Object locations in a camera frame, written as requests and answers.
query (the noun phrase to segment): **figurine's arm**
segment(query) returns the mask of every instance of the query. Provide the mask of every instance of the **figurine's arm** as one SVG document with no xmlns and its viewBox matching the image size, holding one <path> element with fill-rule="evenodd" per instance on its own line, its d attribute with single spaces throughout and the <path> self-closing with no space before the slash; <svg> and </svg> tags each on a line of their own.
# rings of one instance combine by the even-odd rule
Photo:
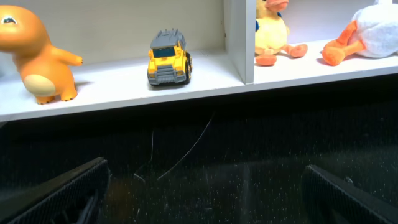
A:
<svg viewBox="0 0 398 224">
<path fill-rule="evenodd" d="M 83 64 L 83 58 L 81 56 L 74 55 L 66 50 L 54 48 L 53 54 L 58 60 L 67 65 L 79 66 Z"/>
</svg>

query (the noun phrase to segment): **white goose plush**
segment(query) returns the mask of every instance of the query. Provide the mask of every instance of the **white goose plush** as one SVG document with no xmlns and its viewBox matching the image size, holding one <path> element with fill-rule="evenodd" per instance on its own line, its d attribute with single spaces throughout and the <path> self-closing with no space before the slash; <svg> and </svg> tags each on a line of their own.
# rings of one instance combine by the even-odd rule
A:
<svg viewBox="0 0 398 224">
<path fill-rule="evenodd" d="M 356 12 L 341 35 L 326 44 L 322 56 L 328 64 L 339 65 L 351 54 L 383 58 L 394 53 L 398 53 L 398 4 L 375 0 Z"/>
</svg>

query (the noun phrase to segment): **truck wheel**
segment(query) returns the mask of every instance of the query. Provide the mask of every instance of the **truck wheel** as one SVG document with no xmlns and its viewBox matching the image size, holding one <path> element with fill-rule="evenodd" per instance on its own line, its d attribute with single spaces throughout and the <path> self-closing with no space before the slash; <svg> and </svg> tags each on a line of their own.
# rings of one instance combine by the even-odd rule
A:
<svg viewBox="0 0 398 224">
<path fill-rule="evenodd" d="M 191 82 L 191 71 L 189 69 L 188 62 L 185 62 L 185 81 L 184 84 L 188 84 Z"/>
<path fill-rule="evenodd" d="M 188 58 L 188 64 L 189 64 L 189 68 L 190 71 L 192 72 L 192 58 L 191 58 L 191 54 L 187 52 L 187 58 Z"/>
</svg>

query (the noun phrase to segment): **toy truck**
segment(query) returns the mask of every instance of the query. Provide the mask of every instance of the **toy truck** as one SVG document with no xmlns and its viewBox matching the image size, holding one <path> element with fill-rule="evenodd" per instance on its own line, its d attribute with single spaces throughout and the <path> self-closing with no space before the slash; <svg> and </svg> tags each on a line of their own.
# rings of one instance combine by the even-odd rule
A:
<svg viewBox="0 0 398 224">
<path fill-rule="evenodd" d="M 185 38 L 178 29 L 162 30 L 156 35 L 149 50 L 149 84 L 190 83 L 192 59 L 185 50 L 186 46 Z"/>
</svg>

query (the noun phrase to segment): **stuffed animal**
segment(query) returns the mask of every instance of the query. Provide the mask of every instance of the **stuffed animal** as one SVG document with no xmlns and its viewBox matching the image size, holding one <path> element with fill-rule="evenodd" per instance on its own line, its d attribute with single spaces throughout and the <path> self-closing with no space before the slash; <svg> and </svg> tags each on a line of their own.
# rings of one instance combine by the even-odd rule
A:
<svg viewBox="0 0 398 224">
<path fill-rule="evenodd" d="M 51 44 L 40 19 L 27 9 L 0 6 L 0 51 L 12 53 L 26 89 L 38 104 L 77 96 L 68 65 L 79 66 L 83 59 Z"/>
<path fill-rule="evenodd" d="M 275 54 L 281 50 L 294 58 L 303 57 L 307 53 L 306 44 L 296 47 L 287 44 L 289 28 L 279 12 L 288 3 L 289 0 L 257 0 L 255 52 L 258 65 L 274 65 L 277 61 Z"/>
<path fill-rule="evenodd" d="M 322 56 L 329 65 L 339 65 L 346 56 L 358 54 L 383 58 L 398 52 L 398 4 L 376 0 L 359 10 L 341 35 L 327 43 Z"/>
</svg>

